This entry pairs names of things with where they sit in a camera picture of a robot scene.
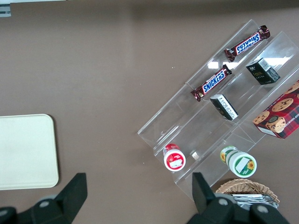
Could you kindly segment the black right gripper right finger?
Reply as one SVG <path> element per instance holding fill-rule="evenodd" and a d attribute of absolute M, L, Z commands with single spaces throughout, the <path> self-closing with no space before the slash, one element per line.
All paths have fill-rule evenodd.
<path fill-rule="evenodd" d="M 216 196 L 204 176 L 192 175 L 192 196 L 198 213 L 189 224 L 286 224 L 287 219 L 274 207 L 266 204 L 241 208 L 227 196 Z"/>

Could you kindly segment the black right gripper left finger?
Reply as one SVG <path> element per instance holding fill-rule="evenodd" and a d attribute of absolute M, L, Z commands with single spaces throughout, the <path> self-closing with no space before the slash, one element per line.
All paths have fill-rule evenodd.
<path fill-rule="evenodd" d="M 18 214 L 19 224 L 71 224 L 87 198 L 86 173 L 77 173 L 55 198 Z"/>

